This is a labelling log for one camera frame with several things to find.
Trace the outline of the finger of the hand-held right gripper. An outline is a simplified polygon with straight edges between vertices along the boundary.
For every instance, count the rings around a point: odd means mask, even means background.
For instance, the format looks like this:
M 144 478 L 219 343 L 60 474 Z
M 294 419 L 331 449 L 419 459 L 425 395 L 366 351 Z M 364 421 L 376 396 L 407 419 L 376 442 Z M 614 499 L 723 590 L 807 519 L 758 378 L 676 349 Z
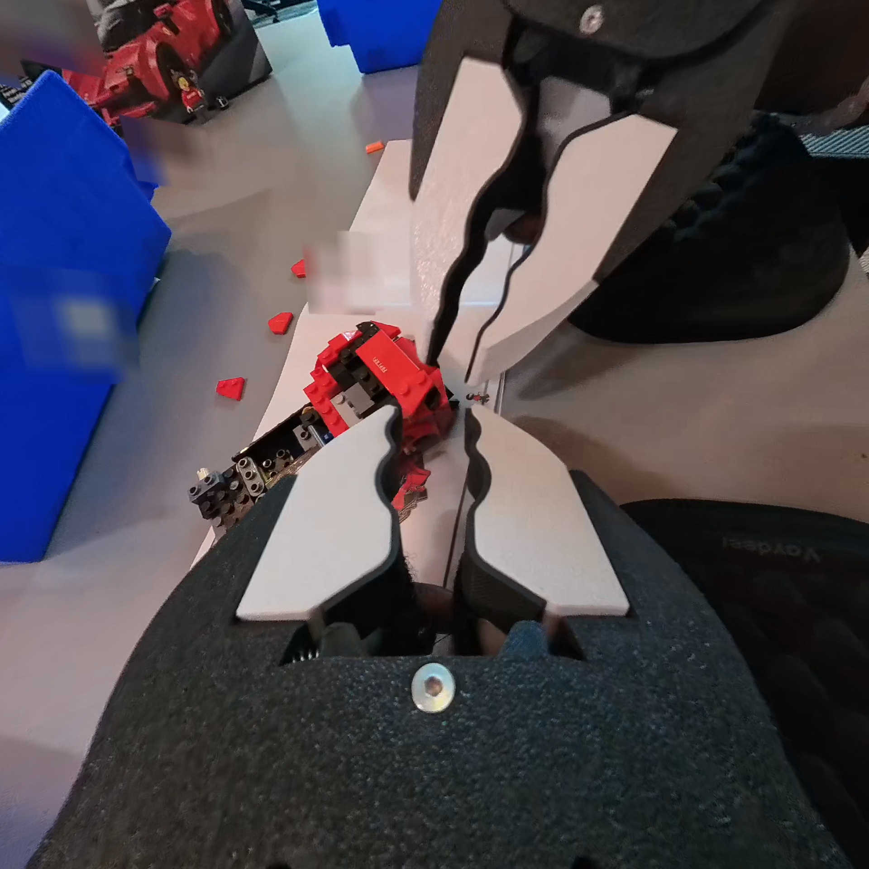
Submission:
M 676 133 L 633 114 L 562 144 L 540 231 L 507 274 L 501 304 L 477 336 L 466 381 L 486 381 L 520 362 L 598 287 L 598 268 Z
M 412 147 L 411 289 L 423 327 L 424 360 L 440 361 L 459 315 L 462 293 L 501 235 L 505 210 L 543 205 L 542 87 L 497 62 L 463 58 L 439 120 L 418 93 Z M 498 310 L 506 284 L 496 291 Z M 474 339 L 465 339 L 452 367 L 468 368 Z

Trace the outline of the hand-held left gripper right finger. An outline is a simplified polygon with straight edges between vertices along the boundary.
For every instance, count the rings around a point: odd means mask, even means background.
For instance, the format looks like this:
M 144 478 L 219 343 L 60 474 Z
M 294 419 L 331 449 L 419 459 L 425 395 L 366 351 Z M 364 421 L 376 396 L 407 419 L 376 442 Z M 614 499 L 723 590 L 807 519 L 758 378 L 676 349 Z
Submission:
M 503 632 L 519 621 L 623 617 L 629 602 L 567 466 L 484 407 L 466 412 L 459 588 Z

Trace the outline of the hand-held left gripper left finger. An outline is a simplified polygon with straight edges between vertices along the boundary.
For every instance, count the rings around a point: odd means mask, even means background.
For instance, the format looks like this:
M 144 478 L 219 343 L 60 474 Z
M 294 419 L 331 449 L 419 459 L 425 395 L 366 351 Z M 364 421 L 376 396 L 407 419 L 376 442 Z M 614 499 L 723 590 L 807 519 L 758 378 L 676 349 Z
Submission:
M 240 621 L 340 621 L 370 633 L 407 609 L 392 504 L 401 432 L 400 409 L 386 405 L 302 467 L 236 609 Z

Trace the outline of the red and black lego car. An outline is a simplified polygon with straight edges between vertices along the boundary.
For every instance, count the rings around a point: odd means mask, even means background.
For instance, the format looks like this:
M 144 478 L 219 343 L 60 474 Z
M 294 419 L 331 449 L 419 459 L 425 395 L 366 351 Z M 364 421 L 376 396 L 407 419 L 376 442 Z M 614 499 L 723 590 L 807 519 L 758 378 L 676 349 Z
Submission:
M 440 368 L 422 362 L 414 341 L 397 326 L 368 320 L 334 336 L 302 392 L 303 404 L 234 454 L 225 469 L 198 472 L 189 500 L 216 538 L 316 452 L 388 404 L 402 414 L 400 486 L 392 500 L 399 521 L 428 498 L 425 454 L 446 439 L 459 401 Z

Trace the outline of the blue plastic bin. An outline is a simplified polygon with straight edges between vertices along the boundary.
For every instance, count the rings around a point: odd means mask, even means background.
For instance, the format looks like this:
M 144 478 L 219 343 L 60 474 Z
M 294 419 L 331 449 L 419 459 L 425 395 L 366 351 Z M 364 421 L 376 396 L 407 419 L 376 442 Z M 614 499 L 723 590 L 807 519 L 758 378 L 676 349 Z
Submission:
M 317 6 L 330 45 L 348 46 L 367 75 L 420 62 L 440 1 L 319 1 Z
M 2 564 L 43 559 L 171 232 L 129 150 L 43 72 L 2 121 Z

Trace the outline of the lego instruction booklet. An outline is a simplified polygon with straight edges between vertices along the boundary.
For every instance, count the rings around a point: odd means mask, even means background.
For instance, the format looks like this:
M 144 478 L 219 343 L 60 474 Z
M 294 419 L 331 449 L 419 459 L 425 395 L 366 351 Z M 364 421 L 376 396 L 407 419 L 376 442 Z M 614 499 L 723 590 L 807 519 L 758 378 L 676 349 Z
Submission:
M 410 142 L 388 143 L 380 155 L 375 175 L 356 212 L 351 232 L 368 237 L 377 256 L 380 284 L 356 295 L 372 307 L 376 301 L 392 305 L 376 312 L 375 318 L 401 327 L 404 334 L 415 336 L 417 319 L 409 301 L 409 255 L 405 236 L 409 233 L 411 202 L 407 194 Z M 462 293 L 459 315 L 449 341 L 440 355 L 448 387 L 466 405 L 466 394 L 487 395 L 487 406 L 501 410 L 503 378 L 468 387 L 463 381 L 464 368 L 452 367 L 465 339 L 474 339 L 479 328 L 497 307 L 500 290 L 508 268 L 519 258 L 520 248 L 500 237 L 487 246 L 482 263 L 473 272 Z M 316 355 L 329 339 L 354 322 L 348 315 L 311 314 L 307 307 L 296 317 L 292 340 L 282 372 L 266 407 L 255 436 L 261 436 L 298 409 L 304 401 L 302 389 L 310 383 Z M 413 508 L 401 523 L 401 537 L 407 560 L 418 581 L 442 585 L 451 576 L 454 528 L 458 516 L 468 507 L 465 480 L 468 457 L 464 447 L 463 413 L 448 439 L 438 448 L 427 451 L 426 469 L 430 471 L 428 498 Z

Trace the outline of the lego box red car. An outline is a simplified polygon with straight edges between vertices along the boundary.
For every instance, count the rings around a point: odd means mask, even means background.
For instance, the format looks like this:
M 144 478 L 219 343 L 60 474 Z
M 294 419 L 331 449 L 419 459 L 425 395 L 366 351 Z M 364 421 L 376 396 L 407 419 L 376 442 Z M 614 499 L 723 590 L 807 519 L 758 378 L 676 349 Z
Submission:
M 212 111 L 225 110 L 272 72 L 244 3 L 237 1 L 88 2 L 103 49 L 96 75 L 22 61 L 24 74 L 2 88 L 12 108 L 44 71 L 54 71 L 106 125 L 125 119 L 187 124 L 178 80 L 195 82 Z

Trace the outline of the person's right hand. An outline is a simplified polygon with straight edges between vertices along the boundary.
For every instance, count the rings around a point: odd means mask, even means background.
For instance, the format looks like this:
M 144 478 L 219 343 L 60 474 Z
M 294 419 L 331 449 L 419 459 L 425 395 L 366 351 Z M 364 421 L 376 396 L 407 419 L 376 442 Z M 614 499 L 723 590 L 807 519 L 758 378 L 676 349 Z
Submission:
M 505 210 L 509 218 L 501 234 L 527 253 L 538 244 L 549 219 L 549 209 L 543 205 L 535 210 Z

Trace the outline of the black quilted pad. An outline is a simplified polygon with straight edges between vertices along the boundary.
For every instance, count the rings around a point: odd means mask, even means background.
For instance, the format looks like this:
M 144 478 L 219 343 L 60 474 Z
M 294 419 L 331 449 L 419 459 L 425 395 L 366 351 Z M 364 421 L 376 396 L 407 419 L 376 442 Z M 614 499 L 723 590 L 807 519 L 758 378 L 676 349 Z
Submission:
M 733 342 L 812 320 L 867 251 L 867 159 L 811 156 L 755 113 L 679 210 L 571 312 L 594 338 Z
M 723 501 L 622 508 L 713 606 L 825 825 L 867 867 L 867 523 Z

